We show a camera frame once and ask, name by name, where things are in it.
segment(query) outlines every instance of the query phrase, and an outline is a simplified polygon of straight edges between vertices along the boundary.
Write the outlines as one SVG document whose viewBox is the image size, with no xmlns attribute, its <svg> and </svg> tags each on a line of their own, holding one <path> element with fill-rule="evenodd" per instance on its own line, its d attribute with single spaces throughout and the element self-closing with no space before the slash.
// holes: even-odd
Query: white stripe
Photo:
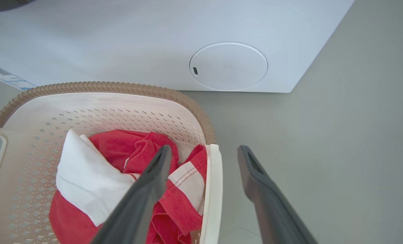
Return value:
<svg viewBox="0 0 403 244">
<path fill-rule="evenodd" d="M 123 168 L 126 167 L 126 164 L 128 163 L 128 160 L 129 160 L 129 158 L 127 158 L 127 159 L 125 160 L 125 164 L 123 165 Z"/>
<path fill-rule="evenodd" d="M 134 174 L 134 173 L 129 173 L 127 174 L 128 176 L 131 175 L 131 181 L 132 183 L 134 183 L 136 180 L 138 180 L 138 178 L 140 178 L 139 174 Z"/>
<path fill-rule="evenodd" d="M 192 162 L 186 162 L 177 168 L 169 176 L 169 180 L 185 194 L 195 210 L 199 210 L 205 181 Z"/>
</svg>

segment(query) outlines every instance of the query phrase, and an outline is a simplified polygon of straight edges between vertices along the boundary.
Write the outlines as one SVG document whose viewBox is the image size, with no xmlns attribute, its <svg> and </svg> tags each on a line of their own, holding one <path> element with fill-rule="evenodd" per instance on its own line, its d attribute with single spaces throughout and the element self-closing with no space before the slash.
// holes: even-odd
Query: white laundry basket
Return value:
<svg viewBox="0 0 403 244">
<path fill-rule="evenodd" d="M 56 171 L 68 130 L 88 136 L 113 129 L 168 135 L 184 160 L 206 145 L 203 225 L 194 244 L 215 244 L 222 207 L 222 162 L 208 117 L 192 99 L 166 88 L 76 82 L 28 90 L 0 112 L 0 244 L 57 244 L 49 223 Z"/>
</svg>

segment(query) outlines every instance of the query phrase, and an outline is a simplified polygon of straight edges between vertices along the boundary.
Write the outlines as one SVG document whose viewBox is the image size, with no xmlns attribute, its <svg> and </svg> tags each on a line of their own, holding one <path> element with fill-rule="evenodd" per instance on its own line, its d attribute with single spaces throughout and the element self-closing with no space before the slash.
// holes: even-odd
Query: round service hatch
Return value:
<svg viewBox="0 0 403 244">
<path fill-rule="evenodd" d="M 233 91 L 259 82 L 268 70 L 265 56 L 241 43 L 217 43 L 200 49 L 189 62 L 199 83 L 209 88 Z"/>
</svg>

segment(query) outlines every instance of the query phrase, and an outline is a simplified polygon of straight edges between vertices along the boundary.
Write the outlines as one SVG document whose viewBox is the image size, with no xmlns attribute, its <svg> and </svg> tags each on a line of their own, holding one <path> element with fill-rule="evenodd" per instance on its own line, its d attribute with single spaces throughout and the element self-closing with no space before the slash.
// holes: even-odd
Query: sticker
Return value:
<svg viewBox="0 0 403 244">
<path fill-rule="evenodd" d="M 17 77 L 16 75 L 0 68 L 0 81 L 7 83 L 13 87 L 16 87 L 21 90 L 28 90 L 31 88 L 35 88 L 37 85 L 33 85 L 32 83 L 25 81 Z"/>
</svg>

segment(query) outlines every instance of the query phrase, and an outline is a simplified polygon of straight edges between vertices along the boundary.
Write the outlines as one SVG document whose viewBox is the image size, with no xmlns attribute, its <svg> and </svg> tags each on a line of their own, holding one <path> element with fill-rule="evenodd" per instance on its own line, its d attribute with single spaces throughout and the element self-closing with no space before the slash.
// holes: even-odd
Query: red towel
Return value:
<svg viewBox="0 0 403 244">
<path fill-rule="evenodd" d="M 198 145 L 169 176 L 153 208 L 146 244 L 191 244 L 189 232 L 202 228 L 206 170 L 206 148 Z"/>
<path fill-rule="evenodd" d="M 207 167 L 205 147 L 195 147 L 186 163 L 177 170 L 177 147 L 165 135 L 114 130 L 89 139 L 122 173 L 142 173 L 159 148 L 170 145 L 172 161 L 167 189 L 154 207 L 146 244 L 191 244 L 189 232 L 200 229 L 202 225 L 202 213 L 197 210 L 203 210 L 203 201 L 201 205 L 197 203 L 199 196 L 193 192 L 200 192 L 201 187 L 203 195 Z M 102 226 L 95 227 L 90 218 L 62 197 L 59 191 L 52 199 L 49 219 L 61 244 L 88 244 Z"/>
</svg>

